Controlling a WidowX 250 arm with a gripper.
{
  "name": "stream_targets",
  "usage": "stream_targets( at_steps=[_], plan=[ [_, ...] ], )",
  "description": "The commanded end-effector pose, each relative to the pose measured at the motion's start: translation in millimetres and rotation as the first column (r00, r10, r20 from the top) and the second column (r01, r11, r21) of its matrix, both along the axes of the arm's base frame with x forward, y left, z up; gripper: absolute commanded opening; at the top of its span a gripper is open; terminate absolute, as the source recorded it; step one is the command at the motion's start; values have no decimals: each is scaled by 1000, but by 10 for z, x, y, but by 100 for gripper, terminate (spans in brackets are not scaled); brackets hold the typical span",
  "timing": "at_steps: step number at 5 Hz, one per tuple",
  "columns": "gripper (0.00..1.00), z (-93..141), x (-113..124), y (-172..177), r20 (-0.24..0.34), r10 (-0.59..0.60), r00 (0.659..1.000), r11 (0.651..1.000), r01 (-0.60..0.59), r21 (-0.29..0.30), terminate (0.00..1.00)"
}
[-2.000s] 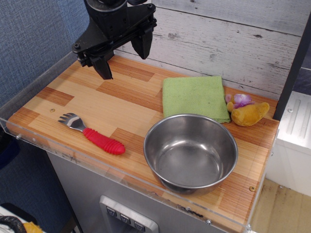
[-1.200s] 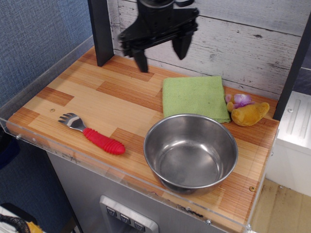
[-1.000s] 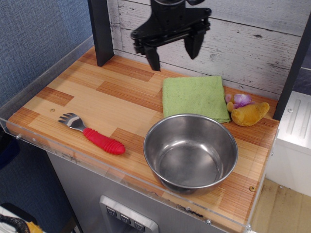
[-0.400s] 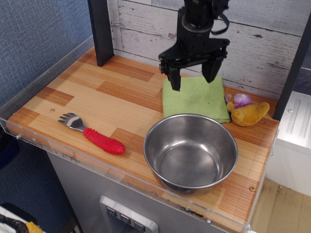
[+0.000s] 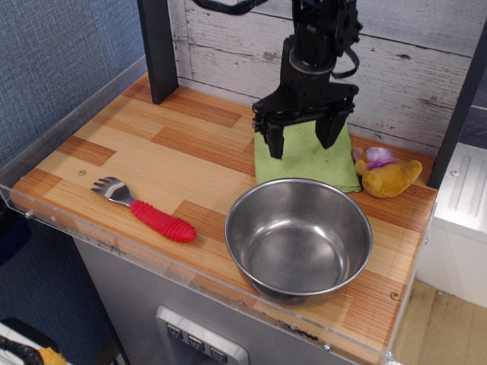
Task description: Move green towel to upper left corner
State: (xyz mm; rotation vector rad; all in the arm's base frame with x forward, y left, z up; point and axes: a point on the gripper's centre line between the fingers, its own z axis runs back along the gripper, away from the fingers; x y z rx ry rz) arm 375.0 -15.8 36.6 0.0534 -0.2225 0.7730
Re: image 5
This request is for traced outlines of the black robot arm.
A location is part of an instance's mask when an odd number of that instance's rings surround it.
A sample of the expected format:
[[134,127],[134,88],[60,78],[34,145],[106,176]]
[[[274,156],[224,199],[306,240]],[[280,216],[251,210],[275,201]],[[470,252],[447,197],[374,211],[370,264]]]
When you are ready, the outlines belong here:
[[360,64],[352,50],[362,29],[355,1],[294,1],[294,33],[285,39],[280,84],[255,102],[253,128],[263,135],[271,157],[284,150],[284,129],[315,123],[317,139],[334,145],[349,114],[358,87],[344,84]]

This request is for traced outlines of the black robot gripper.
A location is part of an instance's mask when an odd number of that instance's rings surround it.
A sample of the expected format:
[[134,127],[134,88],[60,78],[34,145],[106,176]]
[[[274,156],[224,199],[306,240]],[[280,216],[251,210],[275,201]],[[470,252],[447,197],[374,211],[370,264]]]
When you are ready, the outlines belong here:
[[306,75],[291,66],[281,70],[278,88],[253,104],[253,128],[264,135],[271,157],[281,160],[284,128],[315,122],[315,134],[324,149],[332,147],[355,107],[359,88],[330,80],[329,72]]

